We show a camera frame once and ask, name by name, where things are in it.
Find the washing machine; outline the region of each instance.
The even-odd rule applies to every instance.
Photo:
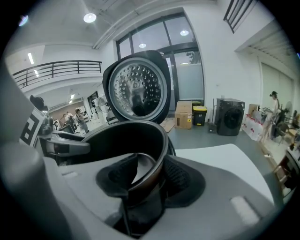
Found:
[[[215,124],[217,133],[225,136],[239,134],[245,110],[245,102],[233,98],[217,98]]]

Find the metal inner lid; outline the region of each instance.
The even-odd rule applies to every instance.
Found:
[[[130,120],[155,118],[167,99],[167,85],[162,71],[144,58],[121,62],[111,75],[108,89],[114,108]]]

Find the open lid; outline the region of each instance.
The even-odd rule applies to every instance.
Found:
[[[148,120],[161,123],[171,99],[168,64],[157,51],[127,56],[103,73],[107,102],[119,121]]]

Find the fluorescent light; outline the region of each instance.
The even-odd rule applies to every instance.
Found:
[[[96,20],[96,15],[93,14],[93,13],[88,13],[87,15],[85,15],[83,17],[83,20],[86,22],[86,23],[92,23],[93,21]]]
[[[140,45],[139,45],[139,47],[140,48],[145,48],[147,45],[145,44],[145,43],[141,43]]]
[[[36,74],[37,77],[39,76],[37,70],[34,70],[34,73]]]
[[[188,35],[188,34],[189,34],[189,32],[186,31],[186,30],[182,30],[182,31],[180,32],[180,35],[182,35],[182,36],[186,36],[186,35]]]
[[[28,53],[28,58],[31,64],[34,64],[31,53]]]
[[[19,22],[19,27],[22,27],[28,21],[28,15],[21,16],[21,20]]]

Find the black metal railing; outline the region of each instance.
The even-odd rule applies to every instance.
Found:
[[[249,9],[251,3],[256,4],[256,2],[257,0],[231,0],[230,1],[223,20],[228,23],[233,33],[238,28],[239,22],[242,20],[242,17]]]
[[[20,88],[58,76],[101,73],[100,61],[69,60],[49,62],[24,69],[13,74]]]

